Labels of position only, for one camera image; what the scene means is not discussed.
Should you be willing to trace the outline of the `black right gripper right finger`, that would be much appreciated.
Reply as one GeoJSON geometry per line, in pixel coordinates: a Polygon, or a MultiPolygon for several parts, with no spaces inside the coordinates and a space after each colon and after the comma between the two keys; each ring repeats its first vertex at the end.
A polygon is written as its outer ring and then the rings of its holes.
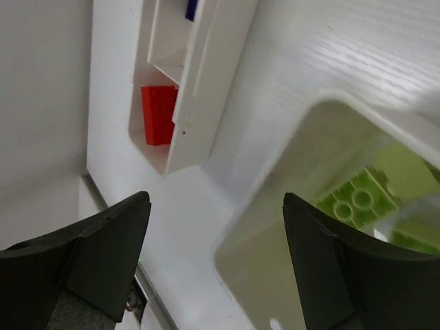
{"type": "Polygon", "coordinates": [[[290,192],[283,218],[307,329],[439,328],[439,256],[373,238],[290,192]]]}

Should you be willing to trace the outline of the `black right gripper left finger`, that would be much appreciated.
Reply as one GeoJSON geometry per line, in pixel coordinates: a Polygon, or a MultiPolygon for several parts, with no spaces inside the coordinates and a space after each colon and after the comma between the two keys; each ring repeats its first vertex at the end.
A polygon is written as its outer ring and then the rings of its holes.
{"type": "Polygon", "coordinates": [[[1,251],[2,329],[114,329],[149,223],[140,191],[59,230],[1,251]]]}

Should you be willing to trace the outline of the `small lime lego brick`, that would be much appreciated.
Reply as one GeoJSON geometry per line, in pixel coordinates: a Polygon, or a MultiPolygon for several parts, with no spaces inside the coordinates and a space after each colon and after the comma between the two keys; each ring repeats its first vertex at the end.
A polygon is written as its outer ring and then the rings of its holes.
{"type": "Polygon", "coordinates": [[[398,210],[383,172],[367,166],[314,204],[326,215],[358,230],[398,210]]]}

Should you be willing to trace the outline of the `lime lego brick from cluster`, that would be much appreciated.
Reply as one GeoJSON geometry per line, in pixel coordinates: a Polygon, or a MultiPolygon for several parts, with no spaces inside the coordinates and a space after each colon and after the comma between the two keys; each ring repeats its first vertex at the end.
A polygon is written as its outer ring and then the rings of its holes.
{"type": "Polygon", "coordinates": [[[439,226],[403,219],[393,228],[390,243],[417,252],[439,255],[439,226]]]}

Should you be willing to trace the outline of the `lime rounded lego brick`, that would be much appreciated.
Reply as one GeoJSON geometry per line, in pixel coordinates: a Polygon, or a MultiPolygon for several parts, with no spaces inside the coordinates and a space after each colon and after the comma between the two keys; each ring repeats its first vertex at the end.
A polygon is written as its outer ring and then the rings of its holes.
{"type": "Polygon", "coordinates": [[[400,201],[412,201],[439,192],[439,180],[424,158],[399,142],[375,154],[373,168],[386,178],[386,187],[400,201]]]}

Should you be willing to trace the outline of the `red lego brick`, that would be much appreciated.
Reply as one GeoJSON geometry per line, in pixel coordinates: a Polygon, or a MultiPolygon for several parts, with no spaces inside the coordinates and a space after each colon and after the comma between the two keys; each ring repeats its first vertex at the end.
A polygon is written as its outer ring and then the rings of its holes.
{"type": "Polygon", "coordinates": [[[150,146],[169,145],[178,89],[175,86],[141,87],[142,111],[146,143],[150,146]]]}

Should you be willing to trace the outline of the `purple lego brick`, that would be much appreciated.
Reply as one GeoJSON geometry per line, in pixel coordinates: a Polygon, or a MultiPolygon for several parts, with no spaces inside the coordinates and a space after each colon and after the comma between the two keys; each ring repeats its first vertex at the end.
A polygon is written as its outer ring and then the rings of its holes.
{"type": "Polygon", "coordinates": [[[198,0],[187,0],[185,18],[194,21],[197,11],[198,0]]]}

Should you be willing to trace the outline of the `white right sorting tray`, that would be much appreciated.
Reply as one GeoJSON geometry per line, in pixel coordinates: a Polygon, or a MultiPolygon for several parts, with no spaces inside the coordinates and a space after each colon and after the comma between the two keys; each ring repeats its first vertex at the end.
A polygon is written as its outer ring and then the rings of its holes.
{"type": "MultiPolygon", "coordinates": [[[[376,152],[391,142],[424,158],[439,180],[438,90],[406,104],[373,104],[326,89],[308,104],[214,249],[214,267],[240,313],[227,329],[307,329],[285,231],[284,196],[294,193],[314,206],[356,172],[373,167],[376,152]]],[[[407,202],[394,198],[398,210],[354,229],[390,243],[403,219],[439,226],[439,192],[407,202]]]]}

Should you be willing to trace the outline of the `white sorting tray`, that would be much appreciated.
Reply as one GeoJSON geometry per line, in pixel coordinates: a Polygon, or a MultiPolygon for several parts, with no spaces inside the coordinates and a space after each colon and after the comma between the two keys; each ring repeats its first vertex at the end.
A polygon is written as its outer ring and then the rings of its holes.
{"type": "Polygon", "coordinates": [[[129,136],[162,176],[209,159],[257,1],[198,1],[195,18],[186,1],[143,1],[133,70],[129,136]],[[169,145],[146,144],[141,88],[174,86],[169,145]]]}
{"type": "MultiPolygon", "coordinates": [[[[424,158],[439,180],[438,90],[406,104],[373,104],[326,89],[308,104],[214,249],[214,267],[240,313],[227,329],[307,329],[285,231],[284,196],[294,193],[314,206],[356,172],[373,167],[376,152],[391,142],[424,158]]],[[[407,202],[394,198],[398,210],[354,229],[390,243],[403,219],[439,226],[439,192],[407,202]]]]}

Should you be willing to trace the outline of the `white left sorting tray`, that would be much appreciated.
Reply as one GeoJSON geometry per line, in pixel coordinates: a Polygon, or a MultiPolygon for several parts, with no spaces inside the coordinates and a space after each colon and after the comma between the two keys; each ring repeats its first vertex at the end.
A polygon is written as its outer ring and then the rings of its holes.
{"type": "Polygon", "coordinates": [[[186,1],[143,1],[133,70],[129,136],[162,176],[209,159],[257,1],[198,1],[195,18],[186,1]],[[141,88],[174,86],[169,145],[146,144],[141,88]]]}

